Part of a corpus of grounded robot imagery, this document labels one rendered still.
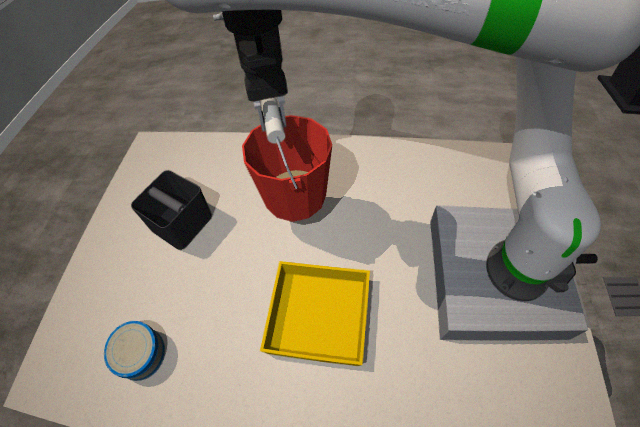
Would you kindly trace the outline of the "yellow rectangular tray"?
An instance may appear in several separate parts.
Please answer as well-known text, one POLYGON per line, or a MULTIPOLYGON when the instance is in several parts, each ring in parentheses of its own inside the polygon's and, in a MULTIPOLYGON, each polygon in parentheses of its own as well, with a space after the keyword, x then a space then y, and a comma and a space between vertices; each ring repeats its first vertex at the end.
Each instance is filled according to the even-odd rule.
POLYGON ((369 270, 279 261, 260 351, 362 365, 369 276, 369 270))

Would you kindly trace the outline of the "red bucket with metal handle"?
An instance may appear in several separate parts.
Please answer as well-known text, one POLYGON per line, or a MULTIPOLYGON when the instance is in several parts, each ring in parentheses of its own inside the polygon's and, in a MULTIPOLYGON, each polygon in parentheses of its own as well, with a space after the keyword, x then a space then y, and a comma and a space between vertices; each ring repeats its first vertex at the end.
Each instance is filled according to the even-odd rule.
POLYGON ((276 218, 310 218, 322 208, 327 193, 332 152, 328 131, 311 118, 293 115, 285 116, 283 128, 277 99, 262 100, 261 106, 266 131, 261 125, 251 130, 242 145, 244 164, 276 218))

